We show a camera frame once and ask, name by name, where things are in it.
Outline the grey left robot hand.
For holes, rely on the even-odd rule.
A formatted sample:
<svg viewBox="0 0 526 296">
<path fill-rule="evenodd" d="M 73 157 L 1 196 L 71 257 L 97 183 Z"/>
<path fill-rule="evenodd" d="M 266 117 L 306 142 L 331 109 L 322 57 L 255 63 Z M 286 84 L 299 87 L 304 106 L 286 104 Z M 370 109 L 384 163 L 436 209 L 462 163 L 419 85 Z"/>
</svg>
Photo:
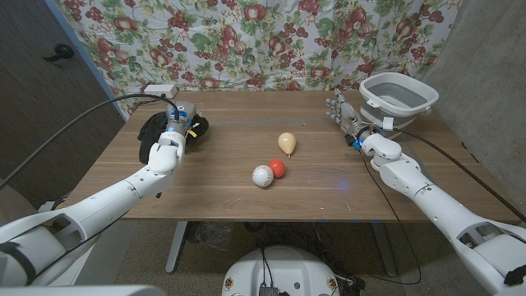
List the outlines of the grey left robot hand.
<svg viewBox="0 0 526 296">
<path fill-rule="evenodd" d="M 167 126 L 166 132 L 177 132 L 184 137 L 193 125 L 196 115 L 196 106 L 187 101 L 176 101 L 174 106 L 168 104 L 166 107 Z"/>
</svg>

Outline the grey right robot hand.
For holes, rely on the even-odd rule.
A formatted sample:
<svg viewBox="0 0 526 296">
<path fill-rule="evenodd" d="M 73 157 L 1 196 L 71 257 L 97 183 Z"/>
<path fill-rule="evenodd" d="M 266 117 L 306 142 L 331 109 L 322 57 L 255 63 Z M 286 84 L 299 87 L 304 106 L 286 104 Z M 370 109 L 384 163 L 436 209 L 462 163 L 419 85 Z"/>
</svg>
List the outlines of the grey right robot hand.
<svg viewBox="0 0 526 296">
<path fill-rule="evenodd" d="M 335 99 L 325 100 L 329 108 L 326 115 L 344 132 L 347 144 L 356 150 L 361 150 L 363 142 L 371 135 L 371 124 L 362 120 L 359 112 L 346 100 L 339 89 L 335 89 L 334 93 Z"/>
</svg>

